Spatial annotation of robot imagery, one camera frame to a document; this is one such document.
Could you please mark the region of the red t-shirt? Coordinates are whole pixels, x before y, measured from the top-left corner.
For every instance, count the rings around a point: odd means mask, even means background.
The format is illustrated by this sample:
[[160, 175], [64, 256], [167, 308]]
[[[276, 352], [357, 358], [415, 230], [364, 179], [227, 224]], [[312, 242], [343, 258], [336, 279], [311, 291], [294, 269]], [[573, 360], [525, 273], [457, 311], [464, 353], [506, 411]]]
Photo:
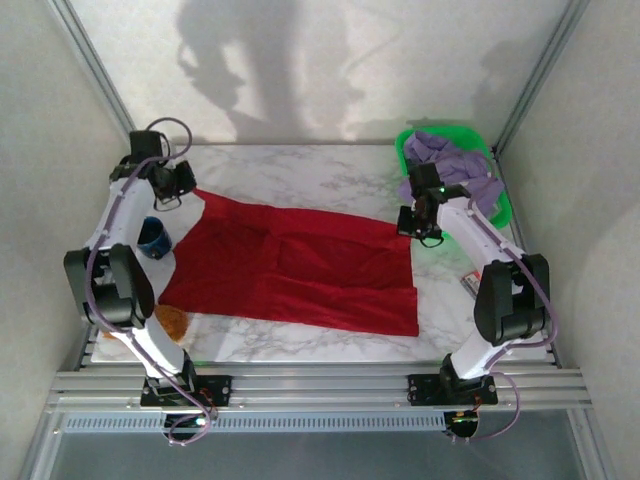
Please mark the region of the red t-shirt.
[[203, 213], [174, 247], [176, 267], [161, 303], [188, 313], [418, 336], [410, 240], [394, 225], [196, 195]]

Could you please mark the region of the dark blue mug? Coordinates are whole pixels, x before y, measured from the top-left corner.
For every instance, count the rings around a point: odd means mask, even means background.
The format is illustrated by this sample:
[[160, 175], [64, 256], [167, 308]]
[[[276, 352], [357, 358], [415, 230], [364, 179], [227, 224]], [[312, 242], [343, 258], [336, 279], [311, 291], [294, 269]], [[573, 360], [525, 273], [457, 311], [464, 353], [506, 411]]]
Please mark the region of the dark blue mug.
[[172, 247], [173, 242], [162, 221], [157, 217], [147, 216], [138, 237], [138, 250], [150, 259], [160, 260]]

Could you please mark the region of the purple t-shirt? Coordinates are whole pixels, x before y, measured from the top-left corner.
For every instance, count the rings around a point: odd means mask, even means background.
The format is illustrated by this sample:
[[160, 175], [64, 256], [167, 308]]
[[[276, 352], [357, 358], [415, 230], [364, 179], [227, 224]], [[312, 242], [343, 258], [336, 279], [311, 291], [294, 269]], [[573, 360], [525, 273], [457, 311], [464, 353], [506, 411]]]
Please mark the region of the purple t-shirt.
[[463, 149], [445, 137], [416, 131], [404, 142], [403, 155], [409, 167], [434, 164], [445, 186], [462, 185], [483, 215], [494, 216], [504, 183], [495, 176], [479, 148]]

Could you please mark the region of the green plastic basket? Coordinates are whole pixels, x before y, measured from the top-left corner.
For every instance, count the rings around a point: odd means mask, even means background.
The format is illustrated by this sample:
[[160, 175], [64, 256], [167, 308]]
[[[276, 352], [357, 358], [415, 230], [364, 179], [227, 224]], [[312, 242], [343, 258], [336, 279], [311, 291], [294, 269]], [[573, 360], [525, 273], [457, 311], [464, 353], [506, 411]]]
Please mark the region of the green plastic basket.
[[[409, 202], [411, 200], [411, 189], [409, 185], [408, 171], [412, 167], [409, 167], [407, 165], [407, 162], [405, 161], [403, 155], [403, 145], [408, 137], [416, 131], [425, 131], [427, 133], [445, 137], [452, 140], [456, 146], [459, 146], [463, 149], [471, 150], [472, 148], [479, 148], [487, 156], [489, 167], [492, 170], [490, 165], [491, 152], [489, 147], [487, 146], [482, 136], [470, 127], [461, 125], [437, 125], [417, 127], [405, 130], [401, 132], [394, 141], [394, 148], [398, 157], [401, 175], [403, 177], [403, 180], [398, 187], [398, 193], [404, 201]], [[506, 195], [504, 185], [504, 191], [499, 197], [497, 206], [494, 210], [494, 216], [487, 219], [496, 228], [501, 229], [509, 224], [509, 222], [511, 221], [511, 217], [512, 208]]]

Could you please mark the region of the brown plush toy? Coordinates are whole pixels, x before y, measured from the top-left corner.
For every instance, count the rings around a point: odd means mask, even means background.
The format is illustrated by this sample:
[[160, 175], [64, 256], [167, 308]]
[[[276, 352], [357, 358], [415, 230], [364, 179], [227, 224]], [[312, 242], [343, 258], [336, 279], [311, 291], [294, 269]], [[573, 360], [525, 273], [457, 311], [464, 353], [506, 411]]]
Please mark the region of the brown plush toy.
[[186, 336], [189, 328], [188, 315], [175, 307], [169, 305], [156, 304], [154, 315], [162, 326], [163, 330], [176, 343], [179, 343]]

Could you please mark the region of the aluminium frame post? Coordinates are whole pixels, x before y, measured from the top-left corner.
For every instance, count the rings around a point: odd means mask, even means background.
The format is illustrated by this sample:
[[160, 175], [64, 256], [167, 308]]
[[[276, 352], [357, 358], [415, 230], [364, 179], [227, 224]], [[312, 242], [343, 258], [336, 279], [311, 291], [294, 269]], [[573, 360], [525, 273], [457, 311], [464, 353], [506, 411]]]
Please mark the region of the aluminium frame post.
[[129, 132], [136, 129], [136, 124], [72, 5], [72, 1], [44, 0], [44, 3], [58, 24], [92, 89], [106, 108], [110, 121], [116, 128], [123, 144], [123, 152], [129, 153]]
[[492, 151], [495, 159], [502, 157], [513, 141], [590, 3], [591, 0], [567, 0], [561, 16], [556, 21], [513, 109], [493, 144]]

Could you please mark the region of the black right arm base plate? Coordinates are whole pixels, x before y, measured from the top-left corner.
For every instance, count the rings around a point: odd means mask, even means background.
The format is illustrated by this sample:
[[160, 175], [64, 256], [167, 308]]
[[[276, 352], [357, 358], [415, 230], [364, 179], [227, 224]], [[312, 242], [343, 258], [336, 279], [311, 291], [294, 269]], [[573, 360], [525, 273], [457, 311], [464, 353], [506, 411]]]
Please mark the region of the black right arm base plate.
[[494, 378], [447, 379], [441, 374], [412, 374], [407, 377], [407, 400], [412, 406], [497, 405]]

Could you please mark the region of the aluminium frame rail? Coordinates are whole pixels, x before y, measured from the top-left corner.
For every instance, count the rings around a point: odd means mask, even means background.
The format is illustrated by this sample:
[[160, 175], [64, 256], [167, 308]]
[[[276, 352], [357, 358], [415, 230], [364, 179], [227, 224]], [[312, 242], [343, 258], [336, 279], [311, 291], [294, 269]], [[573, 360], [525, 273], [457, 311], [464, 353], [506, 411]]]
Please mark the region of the aluminium frame rail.
[[[589, 409], [592, 400], [577, 369], [506, 362], [496, 380], [498, 411]], [[232, 377], [228, 413], [407, 411], [411, 374], [435, 374], [427, 363], [227, 363], [199, 367], [201, 375]], [[49, 408], [71, 411], [137, 410], [143, 370], [133, 364], [61, 371], [46, 399]]]

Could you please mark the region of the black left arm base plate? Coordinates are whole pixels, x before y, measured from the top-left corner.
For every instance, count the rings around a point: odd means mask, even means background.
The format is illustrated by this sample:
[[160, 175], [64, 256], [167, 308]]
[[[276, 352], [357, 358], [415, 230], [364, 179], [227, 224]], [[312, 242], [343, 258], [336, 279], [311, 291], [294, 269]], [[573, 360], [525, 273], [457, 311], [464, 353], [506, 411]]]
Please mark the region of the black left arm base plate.
[[[209, 407], [227, 407], [232, 393], [232, 377], [228, 375], [198, 375], [192, 387], [183, 389], [202, 405]], [[187, 407], [193, 406], [191, 400], [170, 386], [167, 382], [154, 388], [146, 379], [140, 397], [142, 407]]]

